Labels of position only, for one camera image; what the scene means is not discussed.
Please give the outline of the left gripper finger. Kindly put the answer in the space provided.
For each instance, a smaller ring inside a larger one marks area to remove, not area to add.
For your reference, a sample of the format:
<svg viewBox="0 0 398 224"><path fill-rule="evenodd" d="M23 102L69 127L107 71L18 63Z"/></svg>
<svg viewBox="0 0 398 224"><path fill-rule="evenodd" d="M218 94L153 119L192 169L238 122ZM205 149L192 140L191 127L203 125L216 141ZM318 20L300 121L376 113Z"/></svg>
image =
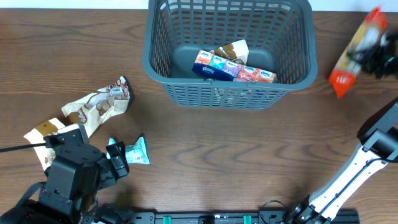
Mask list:
<svg viewBox="0 0 398 224"><path fill-rule="evenodd" d="M106 157L116 157L118 156L118 145L112 144L106 146L107 154Z"/></svg>
<svg viewBox="0 0 398 224"><path fill-rule="evenodd" d="M129 166L126 159L126 146L121 141L115 146L114 167L118 174L128 174Z"/></svg>

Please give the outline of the beige snack bag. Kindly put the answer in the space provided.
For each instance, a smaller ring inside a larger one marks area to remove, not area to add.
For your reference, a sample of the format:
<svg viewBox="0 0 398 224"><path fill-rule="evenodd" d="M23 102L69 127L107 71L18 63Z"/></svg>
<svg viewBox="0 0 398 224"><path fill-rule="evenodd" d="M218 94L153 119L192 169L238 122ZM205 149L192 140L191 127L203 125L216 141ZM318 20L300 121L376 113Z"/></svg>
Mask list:
<svg viewBox="0 0 398 224"><path fill-rule="evenodd" d="M59 129L64 128L65 125L61 123L57 118L52 118L48 121L36 126L30 132L24 135L31 144L41 144L45 143L44 137L57 134ZM35 146L35 153L39 158L43 170L46 170L52 164L55 159L55 151L52 148L47 148L45 146Z"/></svg>
<svg viewBox="0 0 398 224"><path fill-rule="evenodd" d="M100 125L127 111L131 100L129 82L124 76L114 83L62 107L71 124L82 124L90 137Z"/></svg>
<svg viewBox="0 0 398 224"><path fill-rule="evenodd" d="M248 45L245 40L238 40L228 45L211 50L211 53L228 59L234 63L245 65L249 56Z"/></svg>

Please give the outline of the red spaghetti packet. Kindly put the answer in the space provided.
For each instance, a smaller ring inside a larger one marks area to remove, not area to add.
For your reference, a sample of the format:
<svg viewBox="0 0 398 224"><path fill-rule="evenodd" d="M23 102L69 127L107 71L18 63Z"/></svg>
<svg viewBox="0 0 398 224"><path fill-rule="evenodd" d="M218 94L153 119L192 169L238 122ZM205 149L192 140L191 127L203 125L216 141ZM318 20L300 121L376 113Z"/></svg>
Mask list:
<svg viewBox="0 0 398 224"><path fill-rule="evenodd" d="M329 76L337 98L344 96L354 85L362 69L359 61L365 59L365 54L372 47L377 46L386 27L387 18L381 6L372 9L361 23Z"/></svg>

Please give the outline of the grey plastic basket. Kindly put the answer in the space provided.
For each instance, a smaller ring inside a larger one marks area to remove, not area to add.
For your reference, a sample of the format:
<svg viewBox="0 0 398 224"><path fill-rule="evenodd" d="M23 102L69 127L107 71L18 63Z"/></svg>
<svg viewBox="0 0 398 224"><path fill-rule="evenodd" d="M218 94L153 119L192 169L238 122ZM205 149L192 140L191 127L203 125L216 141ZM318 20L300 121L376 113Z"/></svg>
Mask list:
<svg viewBox="0 0 398 224"><path fill-rule="evenodd" d="M247 64L275 83L205 78L192 68L201 50L245 40ZM142 64L183 106L262 110L318 75L313 11L306 0L161 0L149 2Z"/></svg>

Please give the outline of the blue Kleenex tissue pack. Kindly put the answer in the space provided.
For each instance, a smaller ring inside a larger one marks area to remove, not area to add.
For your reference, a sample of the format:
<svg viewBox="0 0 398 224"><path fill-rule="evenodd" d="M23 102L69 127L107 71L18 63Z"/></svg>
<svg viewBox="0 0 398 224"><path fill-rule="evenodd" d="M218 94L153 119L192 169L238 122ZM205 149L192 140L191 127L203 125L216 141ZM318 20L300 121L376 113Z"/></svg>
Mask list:
<svg viewBox="0 0 398 224"><path fill-rule="evenodd" d="M215 80L234 82L276 83L277 74L234 63L211 52L200 50L192 67L192 71Z"/></svg>

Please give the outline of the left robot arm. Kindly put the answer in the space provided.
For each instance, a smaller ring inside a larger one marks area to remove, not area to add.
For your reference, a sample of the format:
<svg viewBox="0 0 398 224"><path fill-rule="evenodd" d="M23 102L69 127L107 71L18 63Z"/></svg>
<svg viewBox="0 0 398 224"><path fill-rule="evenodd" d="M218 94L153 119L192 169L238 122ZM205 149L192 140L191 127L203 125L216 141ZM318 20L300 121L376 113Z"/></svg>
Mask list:
<svg viewBox="0 0 398 224"><path fill-rule="evenodd" d="M28 188L1 223L129 223L133 215L110 204L98 206L99 190L129 173L123 142L107 153L83 143L64 143L47 169L47 181Z"/></svg>

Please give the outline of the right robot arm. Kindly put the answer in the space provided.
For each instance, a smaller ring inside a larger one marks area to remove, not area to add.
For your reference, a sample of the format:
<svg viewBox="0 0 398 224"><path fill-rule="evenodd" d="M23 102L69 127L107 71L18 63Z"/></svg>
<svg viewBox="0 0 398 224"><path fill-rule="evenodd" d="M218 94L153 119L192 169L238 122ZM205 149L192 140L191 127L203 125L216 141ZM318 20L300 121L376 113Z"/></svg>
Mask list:
<svg viewBox="0 0 398 224"><path fill-rule="evenodd" d="M385 32L378 43L349 50L348 58L380 78L397 73L397 33ZM284 223L331 223L341 206L377 171L397 163L397 100L373 114L357 133L359 144L322 188L307 196Z"/></svg>

